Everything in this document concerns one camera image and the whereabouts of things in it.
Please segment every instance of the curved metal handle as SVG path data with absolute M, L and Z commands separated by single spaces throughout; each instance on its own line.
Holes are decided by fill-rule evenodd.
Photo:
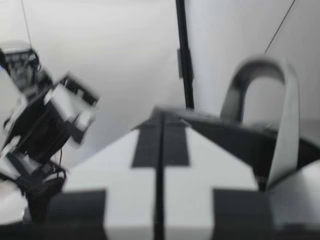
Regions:
M 282 117 L 276 139 L 268 185 L 297 168 L 299 151 L 299 83 L 293 68 L 285 61 L 256 57 L 242 64 L 234 75 L 220 117 L 242 122 L 245 96 L 258 77 L 272 77 L 285 84 Z

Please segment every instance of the gray surface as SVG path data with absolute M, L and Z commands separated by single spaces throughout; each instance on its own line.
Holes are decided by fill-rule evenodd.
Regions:
M 268 196 L 277 225 L 320 226 L 320 160 L 281 182 Z

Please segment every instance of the black frame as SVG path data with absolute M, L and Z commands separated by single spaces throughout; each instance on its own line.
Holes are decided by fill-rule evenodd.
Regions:
M 185 106 L 194 109 L 193 69 L 188 42 L 185 0 L 175 0 L 180 41 L 180 66 L 184 85 Z

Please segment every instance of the cable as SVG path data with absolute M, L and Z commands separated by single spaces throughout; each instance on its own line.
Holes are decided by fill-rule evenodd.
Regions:
M 61 160 L 62 160 L 62 148 L 60 148 L 60 160 L 59 160 L 59 168 L 61 168 Z
M 25 11 L 25 5 L 24 5 L 23 0 L 20 0 L 20 2 L 21 2 L 22 11 L 23 11 L 23 17 L 24 17 L 24 22 L 25 22 L 25 27 L 26 27 L 26 33 L 28 34 L 29 43 L 30 43 L 30 45 L 32 45 L 29 26 L 28 26 L 28 22 L 27 22 L 26 11 Z
M 61 159 L 62 159 L 62 148 L 60 148 L 60 160 L 59 160 L 59 167 L 61 167 Z
M 290 7 L 289 7 L 289 9 L 288 9 L 288 11 L 286 11 L 286 14 L 284 15 L 284 18 L 282 19 L 279 27 L 278 27 L 277 30 L 275 31 L 275 34 L 273 35 L 271 41 L 269 42 L 268 46 L 266 47 L 266 49 L 265 49 L 265 51 L 264 51 L 264 54 L 266 54 L 266 53 L 268 52 L 271 44 L 274 42 L 274 40 L 275 40 L 275 38 L 276 38 L 279 30 L 281 29 L 282 25 L 284 24 L 284 21 L 286 20 L 288 14 L 289 14 L 289 12 L 291 11 L 291 9 L 292 9 L 293 5 L 295 4 L 295 2 L 296 2 L 296 0 L 293 0 L 292 3 L 291 3 L 291 5 L 290 5 Z

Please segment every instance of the white wall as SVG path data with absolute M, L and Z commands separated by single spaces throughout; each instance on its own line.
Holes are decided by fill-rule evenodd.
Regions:
M 194 70 L 195 108 L 215 115 L 230 80 L 245 58 L 263 54 L 292 0 L 186 0 L 189 44 Z M 254 82 L 244 119 L 277 118 L 283 88 L 277 82 Z M 273 93 L 277 100 L 270 100 Z
M 25 0 L 24 6 L 31 43 L 53 78 L 71 72 L 101 95 L 77 157 L 112 143 L 155 105 L 185 107 L 174 0 Z
M 300 86 L 300 115 L 320 119 L 320 1 L 297 0 L 269 55 L 286 58 L 297 72 Z M 277 96 L 272 97 L 275 103 Z
M 0 0 L 0 43 L 5 41 L 29 42 L 20 0 Z

